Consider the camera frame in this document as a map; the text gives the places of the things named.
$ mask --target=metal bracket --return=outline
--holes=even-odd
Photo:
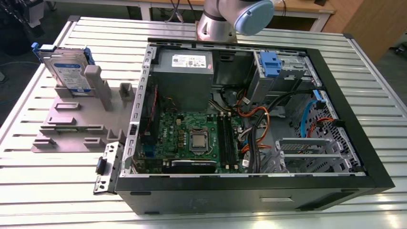
[[[107,144],[103,156],[99,158],[97,165],[97,178],[94,195],[117,195],[115,187],[121,173],[121,163],[125,146],[119,142]]]

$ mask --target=green circuit board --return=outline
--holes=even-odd
[[[242,126],[239,117],[231,118],[234,129]],[[202,133],[207,136],[207,151],[193,152],[191,135]],[[235,153],[239,159],[239,150],[235,142]],[[243,173],[242,163],[235,167],[226,168],[221,165],[219,141],[218,141],[218,115],[202,113],[173,113],[161,114],[159,141],[155,145],[154,156],[151,154],[142,159],[145,172],[161,173],[163,161],[171,159],[211,160],[218,163],[218,173]]]

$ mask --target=ram slot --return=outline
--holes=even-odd
[[[225,132],[227,138],[227,165],[237,164],[237,152],[235,152],[235,140],[234,140],[234,128],[231,126],[231,117],[225,118]]]
[[[225,133],[225,117],[218,116],[218,141],[219,141],[219,159],[221,159],[221,165],[227,165],[227,158],[226,158],[226,152],[227,152],[227,145],[226,145],[226,133]]]

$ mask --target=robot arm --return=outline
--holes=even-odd
[[[237,32],[251,36],[262,31],[274,16],[270,0],[206,0],[198,25],[203,41],[233,42]]]

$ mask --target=blue cable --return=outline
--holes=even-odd
[[[299,126],[299,130],[301,130],[301,137],[306,137],[306,121],[307,121],[307,116],[309,116],[309,111],[311,109],[313,104],[315,104],[318,102],[318,100],[311,100],[306,106],[305,109],[305,113],[303,113],[303,118],[301,120],[301,126]]]

